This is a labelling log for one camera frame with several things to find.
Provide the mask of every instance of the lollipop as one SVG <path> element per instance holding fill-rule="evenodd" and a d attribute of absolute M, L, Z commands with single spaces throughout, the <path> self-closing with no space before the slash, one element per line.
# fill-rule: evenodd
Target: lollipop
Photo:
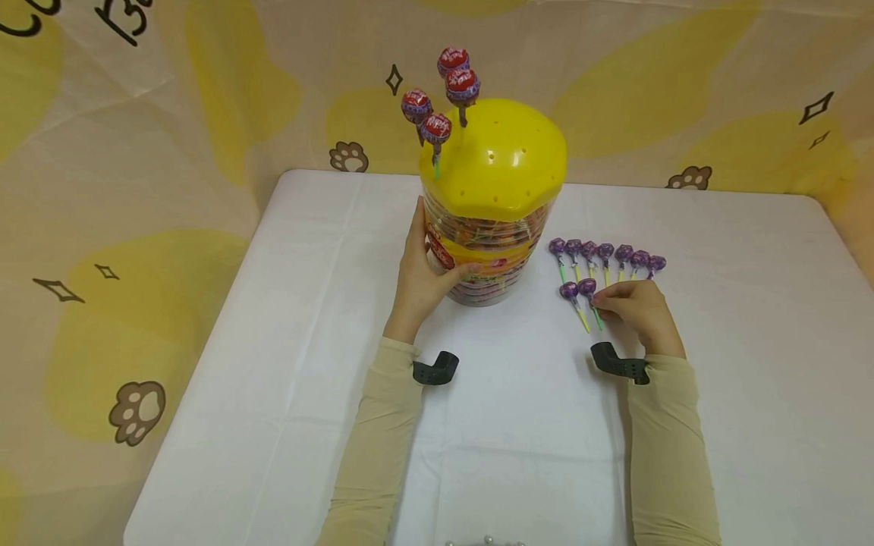
<path fill-rule="evenodd" d="M 452 122 L 443 114 L 431 114 L 420 125 L 419 134 L 434 146 L 431 164 L 436 168 L 435 178 L 440 178 L 440 146 L 452 134 Z"/>
<path fill-rule="evenodd" d="M 595 313 L 595 320 L 598 321 L 598 330 L 604 331 L 604 323 L 600 319 L 600 313 L 598 313 L 598 308 L 594 306 L 592 303 L 592 298 L 595 296 L 595 290 L 598 289 L 598 283 L 595 282 L 595 279 L 583 279 L 580 283 L 577 284 L 577 288 L 580 294 L 586 297 L 589 300 L 589 307 L 592 308 L 592 311 Z"/>
<path fill-rule="evenodd" d="M 647 267 L 649 268 L 649 277 L 647 277 L 647 279 L 655 277 L 656 273 L 662 271 L 666 265 L 668 265 L 668 261 L 664 257 L 650 256 L 649 263 L 647 264 Z"/>
<path fill-rule="evenodd" d="M 579 315 L 579 319 L 583 321 L 583 328 L 586 329 L 586 332 L 589 332 L 589 323 L 586 322 L 586 316 L 583 314 L 583 310 L 579 307 L 579 302 L 577 301 L 577 294 L 579 294 L 577 283 L 566 282 L 558 288 L 558 293 L 561 294 L 561 297 L 571 302 Z"/>
<path fill-rule="evenodd" d="M 421 133 L 422 122 L 427 117 L 434 113 L 431 107 L 431 99 L 421 89 L 413 89 L 407 91 L 400 99 L 400 111 L 404 113 L 404 117 L 416 126 L 416 135 L 419 136 L 419 145 L 425 146 L 425 138 Z"/>
<path fill-rule="evenodd" d="M 446 79 L 446 74 L 452 70 L 464 70 L 470 68 L 470 57 L 468 52 L 463 49 L 448 47 L 440 54 L 437 59 L 437 72 L 440 73 L 441 79 Z"/>
<path fill-rule="evenodd" d="M 595 263 L 592 261 L 592 258 L 595 257 L 595 253 L 598 251 L 598 246 L 592 241 L 587 241 L 583 243 L 583 248 L 580 250 L 583 254 L 583 258 L 586 259 L 586 263 L 589 266 L 589 276 L 595 276 Z"/>
<path fill-rule="evenodd" d="M 567 252 L 567 255 L 571 257 L 573 272 L 576 273 L 577 282 L 579 282 L 579 263 L 577 262 L 577 256 L 583 255 L 583 242 L 578 238 L 569 238 L 567 243 L 565 243 L 565 252 Z"/>
<path fill-rule="evenodd" d="M 598 255 L 601 256 L 601 263 L 604 264 L 604 286 L 610 286 L 610 257 L 613 256 L 614 247 L 610 243 L 598 245 Z"/>
<path fill-rule="evenodd" d="M 639 250 L 631 255 L 631 280 L 635 279 L 637 270 L 649 265 L 649 252 Z"/>
<path fill-rule="evenodd" d="M 467 109 L 480 96 L 480 79 L 472 70 L 453 70 L 446 75 L 446 98 L 458 107 L 458 119 L 463 128 L 468 126 Z"/>
<path fill-rule="evenodd" d="M 561 261 L 561 253 L 565 251 L 565 240 L 555 238 L 549 242 L 549 252 L 558 260 L 558 272 L 561 273 L 561 281 L 565 282 L 565 262 Z"/>
<path fill-rule="evenodd" d="M 622 274 L 625 272 L 625 263 L 631 259 L 631 255 L 635 253 L 635 249 L 631 245 L 619 245 L 616 249 L 616 261 L 619 262 L 619 282 L 622 282 Z"/>

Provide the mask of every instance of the woman's left hand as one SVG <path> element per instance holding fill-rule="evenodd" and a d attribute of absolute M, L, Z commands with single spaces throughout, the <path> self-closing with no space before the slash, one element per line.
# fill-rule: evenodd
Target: woman's left hand
<path fill-rule="evenodd" d="M 385 324 L 383 336 L 412 345 L 422 322 L 446 294 L 465 277 L 480 270 L 480 264 L 463 264 L 442 275 L 431 269 L 425 248 L 425 205 L 422 197 L 419 197 L 413 223 L 406 236 L 404 256 L 400 259 L 394 307 Z"/>

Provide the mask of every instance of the yellow lid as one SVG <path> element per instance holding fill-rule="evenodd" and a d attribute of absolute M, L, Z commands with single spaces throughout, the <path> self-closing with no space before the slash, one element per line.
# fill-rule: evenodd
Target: yellow lid
<path fill-rule="evenodd" d="M 452 135 L 434 179 L 426 142 L 419 174 L 428 192 L 455 216 L 515 222 L 547 204 L 565 181 L 565 137 L 534 108 L 513 100 L 479 100 L 461 128 L 458 108 L 447 114 Z"/>

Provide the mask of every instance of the yellow blob pattern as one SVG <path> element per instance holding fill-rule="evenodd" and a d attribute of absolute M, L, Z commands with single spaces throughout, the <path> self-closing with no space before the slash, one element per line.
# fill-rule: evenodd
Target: yellow blob pattern
<path fill-rule="evenodd" d="M 831 114 L 800 119 L 801 110 L 732 121 L 693 146 L 677 172 L 707 165 L 711 190 L 810 195 L 838 206 L 856 170 L 850 146 Z"/>
<path fill-rule="evenodd" d="M 430 10 L 457 17 L 491 17 L 526 5 L 529 0 L 416 0 Z"/>
<path fill-rule="evenodd" d="M 370 163 L 367 172 L 406 174 L 418 173 L 419 138 L 416 127 L 400 112 L 400 98 L 412 89 L 401 87 L 398 95 L 383 84 L 354 89 L 334 100 L 325 124 L 324 161 L 328 150 L 337 142 L 361 144 Z M 442 94 L 429 94 L 434 112 L 445 112 L 449 103 Z M 349 161 L 347 170 L 354 171 L 357 160 Z"/>
<path fill-rule="evenodd" d="M 8 470 L 0 467 L 0 544 L 12 545 L 21 521 L 21 485 Z"/>
<path fill-rule="evenodd" d="M 756 17 L 759 0 L 661 26 L 609 53 L 559 97 L 552 119 L 571 157 L 638 149 L 697 121 L 714 69 Z"/>
<path fill-rule="evenodd" d="M 31 28 L 33 15 L 42 25 L 35 36 L 0 31 L 0 162 L 39 126 L 59 88 L 63 50 L 58 25 L 26 2 L 0 3 L 0 23 L 12 29 Z"/>
<path fill-rule="evenodd" d="M 84 258 L 65 284 L 86 303 L 65 303 L 45 377 L 54 421 L 81 439 L 113 442 L 108 415 L 128 382 L 166 391 L 158 428 L 175 413 L 247 242 L 212 230 L 161 232 Z M 119 277 L 106 279 L 95 267 Z"/>
<path fill-rule="evenodd" d="M 301 88 L 268 57 L 249 1 L 193 0 L 185 37 L 218 168 L 230 182 L 247 186 L 246 153 L 292 121 Z"/>

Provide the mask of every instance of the white tablecloth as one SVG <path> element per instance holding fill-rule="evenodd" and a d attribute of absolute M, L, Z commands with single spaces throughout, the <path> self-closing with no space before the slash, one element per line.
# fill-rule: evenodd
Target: white tablecloth
<path fill-rule="evenodd" d="M 128 546 L 311 545 L 392 304 L 420 185 L 292 171 L 227 297 L 125 533 Z M 566 185 L 554 237 L 668 258 L 657 278 L 697 368 L 726 544 L 871 544 L 874 293 L 806 197 Z M 621 381 L 535 251 L 492 308 L 444 301 L 391 544 L 631 543 Z"/>

